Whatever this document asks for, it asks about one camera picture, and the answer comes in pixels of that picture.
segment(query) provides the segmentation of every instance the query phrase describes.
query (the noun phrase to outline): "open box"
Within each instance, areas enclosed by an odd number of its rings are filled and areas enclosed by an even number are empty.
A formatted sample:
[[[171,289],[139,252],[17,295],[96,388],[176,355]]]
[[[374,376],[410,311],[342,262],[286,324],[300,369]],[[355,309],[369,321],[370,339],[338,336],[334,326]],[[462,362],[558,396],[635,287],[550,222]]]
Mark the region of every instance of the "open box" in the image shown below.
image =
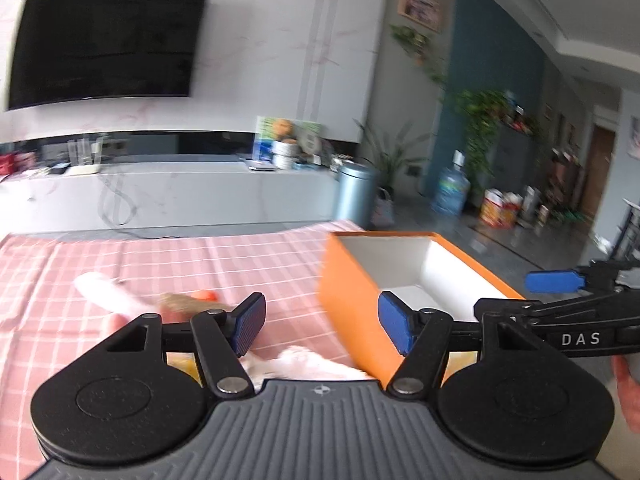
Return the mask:
[[[440,235],[333,233],[320,277],[320,303],[356,366],[384,386],[403,357],[378,322],[383,290],[414,310],[433,307],[458,321],[475,320],[473,306],[480,298],[522,298]],[[475,352],[452,353],[446,376],[475,360]]]

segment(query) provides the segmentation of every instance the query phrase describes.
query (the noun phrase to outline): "pink checkered tablecloth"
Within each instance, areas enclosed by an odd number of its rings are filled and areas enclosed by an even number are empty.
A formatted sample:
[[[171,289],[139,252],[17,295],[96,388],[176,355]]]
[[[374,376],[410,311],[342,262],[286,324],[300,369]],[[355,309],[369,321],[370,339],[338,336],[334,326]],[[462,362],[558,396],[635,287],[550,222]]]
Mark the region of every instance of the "pink checkered tablecloth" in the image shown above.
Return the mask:
[[[274,234],[164,240],[57,242],[9,236],[0,246],[0,478],[18,480],[44,459],[31,427],[37,387],[100,341],[107,311],[75,290],[95,270],[155,303],[163,292],[216,290],[235,305],[252,292],[267,317],[252,350],[273,358],[290,345],[353,365],[318,298],[319,267],[339,221]]]

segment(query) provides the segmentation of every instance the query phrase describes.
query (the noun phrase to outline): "trash can lid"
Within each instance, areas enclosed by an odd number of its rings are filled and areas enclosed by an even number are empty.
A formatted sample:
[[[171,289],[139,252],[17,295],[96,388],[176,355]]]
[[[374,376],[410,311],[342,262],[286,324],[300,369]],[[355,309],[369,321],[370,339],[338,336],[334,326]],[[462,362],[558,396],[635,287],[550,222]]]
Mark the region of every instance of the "trash can lid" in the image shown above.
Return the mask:
[[[349,176],[354,176],[356,178],[365,178],[367,180],[372,180],[378,176],[378,170],[376,168],[372,168],[371,166],[364,166],[363,164],[357,164],[356,162],[351,162],[350,160],[346,160],[342,164],[340,172]]]

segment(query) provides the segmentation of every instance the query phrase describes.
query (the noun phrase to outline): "water bottle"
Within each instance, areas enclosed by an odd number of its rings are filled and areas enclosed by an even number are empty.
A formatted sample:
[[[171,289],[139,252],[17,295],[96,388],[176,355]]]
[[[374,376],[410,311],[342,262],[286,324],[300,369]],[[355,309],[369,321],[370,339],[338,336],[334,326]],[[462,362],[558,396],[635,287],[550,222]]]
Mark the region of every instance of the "water bottle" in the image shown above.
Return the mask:
[[[440,174],[438,192],[431,204],[434,211],[453,216],[459,216],[462,212],[469,192],[469,180],[462,171],[464,163],[465,156],[456,152],[453,155],[453,168],[446,168]]]

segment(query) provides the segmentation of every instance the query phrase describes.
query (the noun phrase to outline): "metal screw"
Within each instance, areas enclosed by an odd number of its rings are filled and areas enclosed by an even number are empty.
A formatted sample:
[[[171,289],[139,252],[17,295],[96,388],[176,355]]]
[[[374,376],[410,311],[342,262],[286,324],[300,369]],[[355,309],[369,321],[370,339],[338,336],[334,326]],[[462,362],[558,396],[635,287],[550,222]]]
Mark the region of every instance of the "metal screw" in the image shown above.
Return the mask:
[[[216,386],[224,394],[239,394],[248,388],[249,383],[242,377],[225,377]]]
[[[392,387],[400,395],[415,395],[424,389],[424,384],[420,379],[401,377],[394,381]]]

